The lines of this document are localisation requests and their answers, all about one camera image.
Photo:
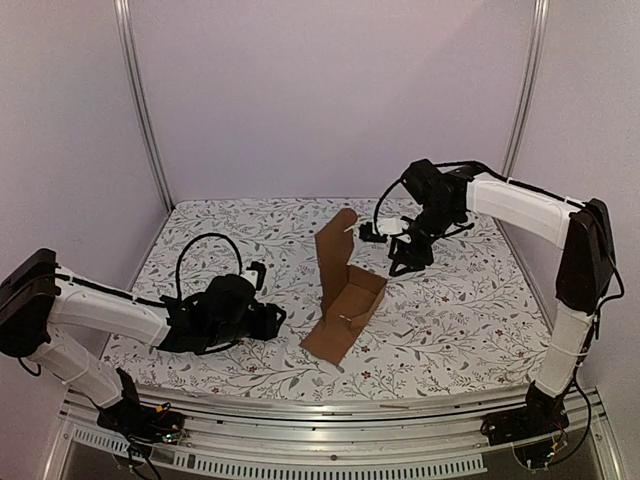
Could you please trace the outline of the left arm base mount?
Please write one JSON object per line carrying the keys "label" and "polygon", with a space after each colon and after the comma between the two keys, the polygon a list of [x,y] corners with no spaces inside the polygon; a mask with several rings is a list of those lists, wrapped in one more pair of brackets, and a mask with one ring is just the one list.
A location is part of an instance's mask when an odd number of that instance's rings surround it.
{"label": "left arm base mount", "polygon": [[176,443],[184,433],[186,417],[169,402],[156,407],[140,403],[132,377],[121,368],[116,373],[122,384],[120,399],[112,406],[97,406],[97,424],[121,434],[127,440]]}

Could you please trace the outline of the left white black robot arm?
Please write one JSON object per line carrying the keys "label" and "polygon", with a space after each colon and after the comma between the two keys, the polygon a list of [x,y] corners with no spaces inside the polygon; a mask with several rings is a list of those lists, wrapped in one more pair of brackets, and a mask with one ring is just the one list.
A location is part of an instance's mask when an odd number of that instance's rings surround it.
{"label": "left white black robot arm", "polygon": [[215,277],[186,298],[144,299],[76,275],[53,250],[34,252],[1,283],[1,352],[27,359],[86,395],[128,434],[148,426],[148,412],[125,396],[130,380],[106,366],[66,332],[80,326],[128,337],[154,349],[198,356],[249,338],[277,337],[286,313],[256,300],[266,270]]}

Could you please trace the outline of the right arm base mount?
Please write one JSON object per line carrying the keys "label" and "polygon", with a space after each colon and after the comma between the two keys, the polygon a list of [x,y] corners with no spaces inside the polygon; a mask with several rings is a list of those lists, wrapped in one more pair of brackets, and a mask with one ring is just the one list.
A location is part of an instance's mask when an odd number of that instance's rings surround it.
{"label": "right arm base mount", "polygon": [[485,415],[480,433],[495,446],[564,430],[569,426],[564,397],[565,394],[549,396],[532,383],[523,407]]}

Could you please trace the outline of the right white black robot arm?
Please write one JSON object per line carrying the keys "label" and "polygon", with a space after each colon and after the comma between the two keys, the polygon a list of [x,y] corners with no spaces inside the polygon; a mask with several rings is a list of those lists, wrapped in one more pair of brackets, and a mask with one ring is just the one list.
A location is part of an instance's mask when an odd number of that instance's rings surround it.
{"label": "right white black robot arm", "polygon": [[433,262],[433,245],[470,227],[470,215],[490,217],[555,247],[556,317],[533,391],[548,398],[565,392],[599,336],[601,311],[625,292],[620,281],[607,205],[581,201],[505,177],[477,160],[409,164],[393,183],[419,205],[413,217],[373,215],[375,233],[391,240],[391,275],[421,271]]}

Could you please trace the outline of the brown cardboard box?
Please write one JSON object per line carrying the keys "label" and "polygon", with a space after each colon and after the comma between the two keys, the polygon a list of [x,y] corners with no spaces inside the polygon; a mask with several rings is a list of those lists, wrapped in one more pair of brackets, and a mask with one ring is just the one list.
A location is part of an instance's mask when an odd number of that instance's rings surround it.
{"label": "brown cardboard box", "polygon": [[368,325],[387,286],[386,278],[350,262],[357,220],[353,209],[343,208],[315,234],[321,318],[300,346],[335,366]]}

